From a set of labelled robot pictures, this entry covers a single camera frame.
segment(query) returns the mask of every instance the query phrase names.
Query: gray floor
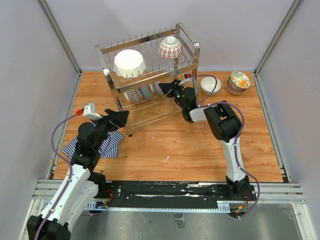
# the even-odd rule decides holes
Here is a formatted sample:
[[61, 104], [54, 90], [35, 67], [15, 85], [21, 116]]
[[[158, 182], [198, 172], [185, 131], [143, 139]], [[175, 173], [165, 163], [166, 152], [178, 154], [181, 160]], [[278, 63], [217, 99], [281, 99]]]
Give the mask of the gray floor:
[[226, 213], [185, 213], [178, 226], [174, 212], [110, 211], [82, 216], [72, 240], [302, 240], [290, 204], [261, 204], [242, 220]]

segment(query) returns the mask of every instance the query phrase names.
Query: dish towel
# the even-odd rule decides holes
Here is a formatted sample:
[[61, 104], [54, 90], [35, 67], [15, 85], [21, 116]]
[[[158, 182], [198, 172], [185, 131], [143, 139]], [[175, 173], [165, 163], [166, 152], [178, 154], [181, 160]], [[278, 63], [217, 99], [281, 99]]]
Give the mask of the dish towel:
[[[103, 141], [99, 153], [102, 159], [117, 158], [119, 155], [119, 142], [124, 139], [124, 136], [117, 131], [108, 132], [108, 138]], [[72, 156], [76, 151], [76, 143], [78, 142], [77, 137], [72, 139], [65, 147], [62, 149], [68, 158], [71, 160]]]

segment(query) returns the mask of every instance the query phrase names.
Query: white bowl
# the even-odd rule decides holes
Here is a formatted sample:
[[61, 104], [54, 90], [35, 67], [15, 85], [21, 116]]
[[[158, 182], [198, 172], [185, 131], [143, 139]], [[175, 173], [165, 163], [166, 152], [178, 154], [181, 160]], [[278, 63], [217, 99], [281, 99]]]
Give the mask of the white bowl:
[[120, 51], [114, 57], [113, 70], [119, 77], [138, 77], [146, 69], [146, 62], [142, 54], [133, 49]]
[[182, 44], [174, 36], [166, 37], [159, 45], [158, 54], [164, 59], [176, 59], [181, 56]]
[[221, 89], [221, 82], [219, 79], [216, 79], [212, 76], [206, 76], [204, 77], [202, 80], [201, 80], [201, 88], [202, 88], [202, 91], [205, 93], [205, 94], [210, 94], [212, 92], [212, 90], [214, 89], [215, 87], [215, 84], [216, 84], [216, 87], [215, 87], [215, 90], [214, 92], [211, 94], [211, 95], [215, 95], [217, 92], [219, 92], [219, 90]]

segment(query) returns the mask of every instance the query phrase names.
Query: red and white patterned bowl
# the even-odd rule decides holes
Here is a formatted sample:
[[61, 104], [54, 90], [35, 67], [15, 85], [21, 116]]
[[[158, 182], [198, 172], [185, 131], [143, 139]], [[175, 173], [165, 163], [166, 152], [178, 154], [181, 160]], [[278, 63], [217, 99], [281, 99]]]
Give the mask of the red and white patterned bowl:
[[182, 44], [174, 36], [168, 36], [160, 43], [158, 53], [165, 59], [179, 58], [182, 53]]

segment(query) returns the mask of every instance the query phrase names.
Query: wood surface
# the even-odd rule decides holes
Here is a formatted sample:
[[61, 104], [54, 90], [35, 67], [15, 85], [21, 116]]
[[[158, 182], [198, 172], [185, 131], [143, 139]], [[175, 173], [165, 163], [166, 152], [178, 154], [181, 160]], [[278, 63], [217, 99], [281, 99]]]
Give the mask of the wood surface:
[[[227, 88], [231, 72], [200, 72], [199, 74], [213, 74], [222, 83], [221, 90], [204, 103], [226, 100], [243, 111], [245, 126], [240, 147], [245, 169], [261, 182], [282, 182], [252, 75], [250, 72], [244, 73], [250, 78], [251, 87], [241, 95], [232, 95]], [[198, 77], [199, 86], [201, 79], [202, 77]], [[200, 90], [199, 99], [205, 96]], [[75, 113], [88, 102], [95, 103], [99, 114], [104, 114], [106, 108], [118, 110], [102, 72], [83, 73], [72, 112]], [[73, 118], [68, 124], [63, 146], [78, 134], [80, 124], [88, 121], [82, 116]], [[119, 132], [124, 135], [119, 144], [119, 157], [100, 159], [95, 168], [95, 172], [103, 170], [108, 180], [226, 180], [223, 149], [207, 122], [185, 122], [179, 112], [133, 129], [133, 137], [128, 137], [124, 128]], [[59, 159], [54, 179], [64, 178], [67, 170], [68, 165]]]

